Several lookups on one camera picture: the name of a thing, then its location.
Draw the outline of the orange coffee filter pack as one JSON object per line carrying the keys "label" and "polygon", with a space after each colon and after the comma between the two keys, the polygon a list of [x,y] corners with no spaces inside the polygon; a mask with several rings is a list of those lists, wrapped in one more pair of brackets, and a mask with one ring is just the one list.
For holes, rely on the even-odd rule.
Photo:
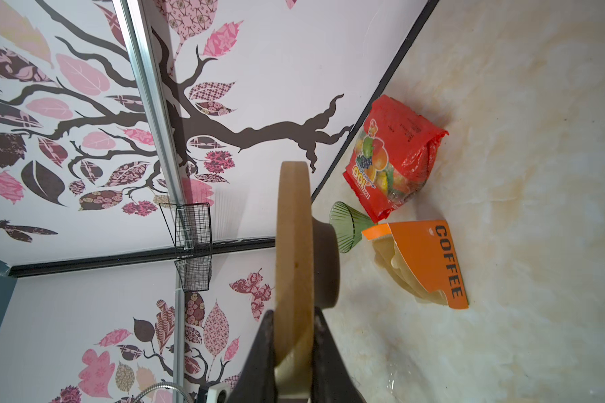
{"label": "orange coffee filter pack", "polygon": [[418,302],[469,307],[447,221],[381,223],[361,234],[371,241],[377,266]]}

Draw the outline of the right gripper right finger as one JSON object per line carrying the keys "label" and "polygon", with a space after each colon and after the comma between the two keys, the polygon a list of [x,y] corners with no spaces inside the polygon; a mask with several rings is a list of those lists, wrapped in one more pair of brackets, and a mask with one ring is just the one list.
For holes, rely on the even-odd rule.
{"label": "right gripper right finger", "polygon": [[322,310],[316,307],[311,402],[362,403],[365,401],[346,369]]}

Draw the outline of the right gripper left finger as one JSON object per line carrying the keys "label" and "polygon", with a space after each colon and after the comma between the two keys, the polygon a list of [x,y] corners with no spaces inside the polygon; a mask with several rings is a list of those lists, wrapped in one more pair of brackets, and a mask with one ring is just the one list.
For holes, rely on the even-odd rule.
{"label": "right gripper left finger", "polygon": [[275,363],[274,312],[267,311],[260,323],[240,379],[227,402],[276,402]]}

